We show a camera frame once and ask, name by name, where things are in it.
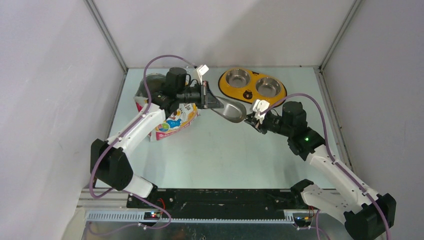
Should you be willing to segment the metal food scoop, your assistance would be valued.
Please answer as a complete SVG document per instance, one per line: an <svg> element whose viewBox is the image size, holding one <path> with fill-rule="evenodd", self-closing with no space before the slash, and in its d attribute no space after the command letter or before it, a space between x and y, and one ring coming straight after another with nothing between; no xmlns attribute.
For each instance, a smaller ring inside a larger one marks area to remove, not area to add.
<svg viewBox="0 0 424 240"><path fill-rule="evenodd" d="M216 98L223 104L223 108L214 108L213 112L232 123L241 123L245 120L247 110L241 102L220 96Z"/></svg>

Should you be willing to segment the yellow double pet bowl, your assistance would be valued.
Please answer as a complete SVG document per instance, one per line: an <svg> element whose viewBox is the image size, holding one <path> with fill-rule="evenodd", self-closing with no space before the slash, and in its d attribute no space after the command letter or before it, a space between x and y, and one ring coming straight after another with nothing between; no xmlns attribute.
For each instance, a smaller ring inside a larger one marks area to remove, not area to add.
<svg viewBox="0 0 424 240"><path fill-rule="evenodd" d="M272 105L287 96L286 87L277 78L242 67L225 71L218 88L224 96L248 104L266 100Z"/></svg>

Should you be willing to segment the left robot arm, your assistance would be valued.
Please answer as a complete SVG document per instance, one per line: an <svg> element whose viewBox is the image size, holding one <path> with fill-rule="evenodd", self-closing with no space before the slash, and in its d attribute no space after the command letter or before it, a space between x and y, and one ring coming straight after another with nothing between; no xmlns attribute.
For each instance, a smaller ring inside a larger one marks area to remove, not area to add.
<svg viewBox="0 0 424 240"><path fill-rule="evenodd" d="M203 80L203 75L208 70L205 64L196 67L198 82L191 86L191 75L184 68L172 67L154 92L150 91L148 77L144 75L142 83L147 94L147 103L124 129L106 140L96 139L91 144L90 178L97 178L112 189L139 196L138 201L145 208L156 206L158 194L153 191L155 185L134 173L128 156L181 104L195 104L198 109L224 107L210 90L209 83Z"/></svg>

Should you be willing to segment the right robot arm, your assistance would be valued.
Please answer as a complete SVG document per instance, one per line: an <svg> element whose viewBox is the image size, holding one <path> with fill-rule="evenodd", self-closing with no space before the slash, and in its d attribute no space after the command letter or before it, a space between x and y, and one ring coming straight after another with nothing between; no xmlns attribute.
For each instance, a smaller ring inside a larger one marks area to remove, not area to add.
<svg viewBox="0 0 424 240"><path fill-rule="evenodd" d="M308 126L300 102L285 102L281 115L266 112L269 105L266 100L255 100L245 122L262 134L287 137L293 154L322 173L337 190L332 193L311 180L301 180L291 187L290 201L295 208L311 206L324 211L342 223L354 240L374 240L394 225L396 200L372 189L327 150L325 139Z"/></svg>

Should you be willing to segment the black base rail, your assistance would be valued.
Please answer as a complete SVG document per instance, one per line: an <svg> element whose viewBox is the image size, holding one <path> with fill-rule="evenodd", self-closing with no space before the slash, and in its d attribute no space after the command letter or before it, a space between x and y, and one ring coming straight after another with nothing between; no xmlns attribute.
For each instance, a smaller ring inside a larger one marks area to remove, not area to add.
<svg viewBox="0 0 424 240"><path fill-rule="evenodd" d="M159 188L147 201L173 220L285 220L285 211L317 212L289 189Z"/></svg>

